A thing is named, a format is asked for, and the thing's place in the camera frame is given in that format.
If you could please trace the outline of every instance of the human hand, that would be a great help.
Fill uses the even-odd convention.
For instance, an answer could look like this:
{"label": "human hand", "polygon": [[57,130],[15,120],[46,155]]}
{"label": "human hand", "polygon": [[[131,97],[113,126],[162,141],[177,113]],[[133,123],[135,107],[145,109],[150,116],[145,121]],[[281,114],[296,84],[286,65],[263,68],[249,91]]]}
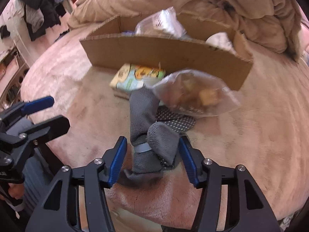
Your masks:
{"label": "human hand", "polygon": [[[21,199],[25,192],[24,184],[9,183],[9,195],[15,199]],[[0,200],[5,200],[5,198],[0,194]]]}

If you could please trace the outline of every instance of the beige blanket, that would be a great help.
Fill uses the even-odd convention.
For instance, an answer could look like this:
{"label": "beige blanket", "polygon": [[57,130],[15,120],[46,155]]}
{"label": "beige blanket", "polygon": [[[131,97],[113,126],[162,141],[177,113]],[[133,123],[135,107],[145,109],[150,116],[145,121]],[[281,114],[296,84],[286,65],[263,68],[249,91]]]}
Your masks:
{"label": "beige blanket", "polygon": [[[49,146],[72,167],[101,157],[120,135],[129,138],[129,103],[108,87],[115,71],[92,67],[78,41],[95,26],[73,30],[53,44],[21,89],[23,100],[55,98],[52,109],[32,115],[34,122],[57,114],[69,118],[69,133]],[[249,47],[255,63],[241,89],[241,108],[198,120],[188,135],[193,147],[218,164],[244,164],[281,219],[309,195],[309,68],[252,42]],[[124,167],[131,164],[128,152]],[[135,214],[180,228],[190,228],[200,198],[182,164],[155,186],[134,190],[116,184],[106,194]]]}
{"label": "beige blanket", "polygon": [[114,15],[157,12],[174,6],[201,17],[225,22],[246,37],[277,53],[286,49],[295,60],[299,50],[301,15],[295,0],[79,0],[69,26],[105,21]]}

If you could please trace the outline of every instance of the open box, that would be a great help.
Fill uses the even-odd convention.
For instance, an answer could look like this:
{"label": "open box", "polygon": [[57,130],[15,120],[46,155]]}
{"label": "open box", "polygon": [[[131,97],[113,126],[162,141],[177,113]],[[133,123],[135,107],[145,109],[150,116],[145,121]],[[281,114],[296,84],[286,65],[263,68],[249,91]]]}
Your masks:
{"label": "open box", "polygon": [[[167,74],[191,68],[221,78],[231,90],[239,90],[253,64],[245,38],[230,26],[189,13],[177,15],[192,39],[121,34],[133,32],[149,15],[116,16],[102,23],[80,42],[93,66],[120,69],[125,63],[161,67]],[[208,45],[213,34],[226,32],[237,55]]]}

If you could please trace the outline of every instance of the polka dot fabric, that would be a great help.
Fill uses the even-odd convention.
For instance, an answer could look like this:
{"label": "polka dot fabric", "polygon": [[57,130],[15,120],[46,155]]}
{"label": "polka dot fabric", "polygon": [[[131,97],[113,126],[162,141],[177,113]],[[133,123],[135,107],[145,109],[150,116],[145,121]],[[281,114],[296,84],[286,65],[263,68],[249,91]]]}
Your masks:
{"label": "polka dot fabric", "polygon": [[160,106],[158,108],[156,120],[164,122],[178,133],[188,131],[196,122],[195,118],[173,113],[166,106]]}

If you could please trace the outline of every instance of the plastic bag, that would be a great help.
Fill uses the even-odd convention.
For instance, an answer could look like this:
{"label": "plastic bag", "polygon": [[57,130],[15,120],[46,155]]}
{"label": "plastic bag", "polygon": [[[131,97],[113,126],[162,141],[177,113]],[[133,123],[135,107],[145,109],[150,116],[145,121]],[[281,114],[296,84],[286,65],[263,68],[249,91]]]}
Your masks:
{"label": "plastic bag", "polygon": [[206,40],[206,43],[214,47],[218,47],[222,50],[229,51],[234,55],[236,54],[233,44],[230,41],[228,34],[226,32],[218,32],[216,34],[213,34]]}
{"label": "plastic bag", "polygon": [[148,86],[175,113],[193,117],[217,116],[240,106],[240,95],[223,80],[198,70],[174,72]]}
{"label": "plastic bag", "polygon": [[177,21],[176,11],[173,7],[161,10],[143,20],[135,27],[137,35],[165,35],[180,38],[186,34],[186,30]]}

